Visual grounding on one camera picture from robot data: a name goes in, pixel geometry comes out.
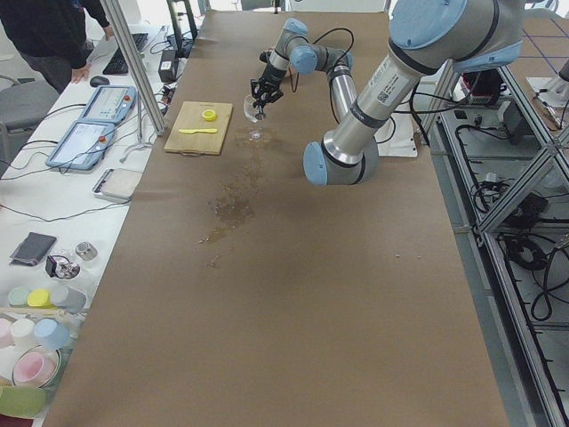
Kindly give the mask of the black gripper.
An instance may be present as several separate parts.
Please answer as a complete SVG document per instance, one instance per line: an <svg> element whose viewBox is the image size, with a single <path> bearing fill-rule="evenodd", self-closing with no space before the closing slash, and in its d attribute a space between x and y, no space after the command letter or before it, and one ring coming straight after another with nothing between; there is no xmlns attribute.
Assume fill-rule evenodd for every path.
<svg viewBox="0 0 569 427"><path fill-rule="evenodd" d="M251 96L256 103L275 103L284 93L280 85L285 79L290 60L277 51L265 51L260 55L266 67L258 79L251 79Z"/></svg>

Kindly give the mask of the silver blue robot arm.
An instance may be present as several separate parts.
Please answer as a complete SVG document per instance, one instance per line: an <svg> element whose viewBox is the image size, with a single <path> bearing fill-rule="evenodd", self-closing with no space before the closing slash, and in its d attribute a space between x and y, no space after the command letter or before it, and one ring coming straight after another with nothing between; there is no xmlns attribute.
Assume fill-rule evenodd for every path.
<svg viewBox="0 0 569 427"><path fill-rule="evenodd" d="M522 1L399 1L389 23L389 50L362 92L355 89L346 51L312 44L306 25L295 18L282 27L266 67L251 82L258 119L282 96L289 67L300 74L327 75L338 126L304 151L303 169L314 185L354 185L368 180L379 162L376 132L424 76L451 60L456 72L498 68L521 52Z"/></svg>

